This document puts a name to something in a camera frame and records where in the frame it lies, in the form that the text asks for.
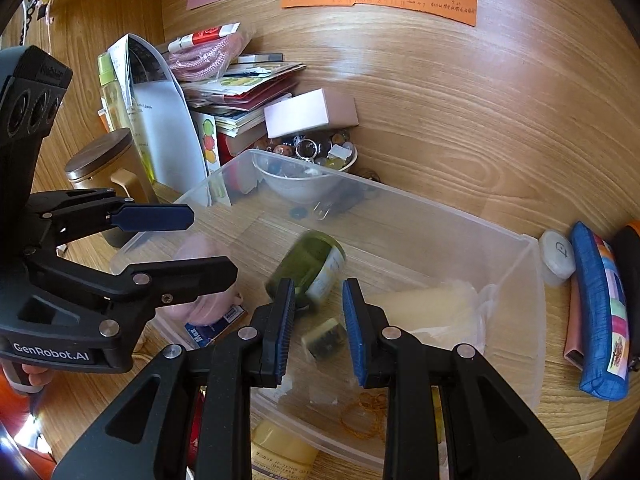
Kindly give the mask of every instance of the blue package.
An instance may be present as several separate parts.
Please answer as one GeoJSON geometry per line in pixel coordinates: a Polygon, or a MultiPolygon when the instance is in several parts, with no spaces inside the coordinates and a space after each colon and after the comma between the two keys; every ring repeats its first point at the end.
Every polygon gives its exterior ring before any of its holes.
{"type": "Polygon", "coordinates": [[[580,389],[603,400],[629,390],[629,330],[625,293],[609,244],[582,222],[571,232],[582,303],[584,368],[580,389]]]}
{"type": "Polygon", "coordinates": [[[229,311],[217,320],[214,324],[205,326],[195,326],[192,324],[185,324],[184,327],[189,332],[191,338],[200,347],[204,348],[222,334],[227,328],[229,328],[236,320],[244,316],[246,310],[240,305],[232,305],[229,311]]]}

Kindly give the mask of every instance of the plastic bottle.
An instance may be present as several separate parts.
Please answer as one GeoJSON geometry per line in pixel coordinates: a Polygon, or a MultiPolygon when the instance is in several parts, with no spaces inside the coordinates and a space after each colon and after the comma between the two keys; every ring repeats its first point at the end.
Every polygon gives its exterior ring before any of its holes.
{"type": "Polygon", "coordinates": [[[251,440],[253,480],[305,480],[318,450],[268,420],[254,430],[251,440]]]}
{"type": "Polygon", "coordinates": [[[144,124],[140,117],[140,108],[134,101],[132,107],[127,110],[122,97],[120,83],[116,78],[111,56],[108,52],[98,56],[98,72],[100,76],[100,98],[102,107],[107,112],[107,124],[110,127],[110,131],[119,128],[128,128],[131,131],[136,149],[142,159],[146,176],[153,182],[155,180],[154,173],[148,153],[148,144],[145,139],[144,124]]]}

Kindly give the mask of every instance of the plastic bag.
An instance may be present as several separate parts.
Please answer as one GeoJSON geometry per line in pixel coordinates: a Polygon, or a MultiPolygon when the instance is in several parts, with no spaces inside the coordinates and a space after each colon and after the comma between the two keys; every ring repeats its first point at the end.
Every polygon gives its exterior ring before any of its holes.
{"type": "Polygon", "coordinates": [[[248,30],[238,30],[219,40],[185,48],[165,59],[178,81],[218,79],[252,38],[248,30]]]}

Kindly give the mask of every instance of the stack of books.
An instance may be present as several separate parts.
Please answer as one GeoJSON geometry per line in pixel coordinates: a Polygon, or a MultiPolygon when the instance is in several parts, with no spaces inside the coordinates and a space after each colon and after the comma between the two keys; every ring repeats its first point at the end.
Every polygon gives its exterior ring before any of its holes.
{"type": "Polygon", "coordinates": [[[251,111],[237,110],[226,106],[206,106],[198,111],[213,115],[216,118],[216,130],[229,137],[237,137],[254,126],[264,122],[264,107],[289,99],[291,94],[286,92],[274,100],[260,105],[251,111]]]}
{"type": "Polygon", "coordinates": [[[232,64],[218,79],[183,82],[180,86],[191,107],[217,105],[250,111],[295,86],[291,76],[304,68],[296,61],[232,64]]]}
{"type": "Polygon", "coordinates": [[[264,108],[289,99],[292,76],[304,68],[294,61],[237,63],[222,78],[180,83],[194,111],[213,118],[220,163],[267,134],[264,108]]]}

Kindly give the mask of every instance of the jar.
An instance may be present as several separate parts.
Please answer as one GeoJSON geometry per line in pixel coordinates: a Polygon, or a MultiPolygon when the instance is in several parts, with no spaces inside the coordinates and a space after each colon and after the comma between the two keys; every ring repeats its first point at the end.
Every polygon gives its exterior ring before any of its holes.
{"type": "MultiPolygon", "coordinates": [[[[130,197],[137,203],[158,202],[128,128],[113,130],[90,142],[71,157],[65,174],[74,189],[113,187],[117,196],[130,197]]],[[[134,234],[118,227],[102,232],[109,245],[116,248],[134,234]]]]}
{"type": "Polygon", "coordinates": [[[265,284],[274,300],[282,278],[291,278],[296,289],[296,308],[321,306],[338,279],[346,255],[341,245],[320,231],[304,233],[265,284]]]}
{"type": "Polygon", "coordinates": [[[315,447],[264,420],[251,439],[252,480],[305,480],[316,456],[315,447]]]}

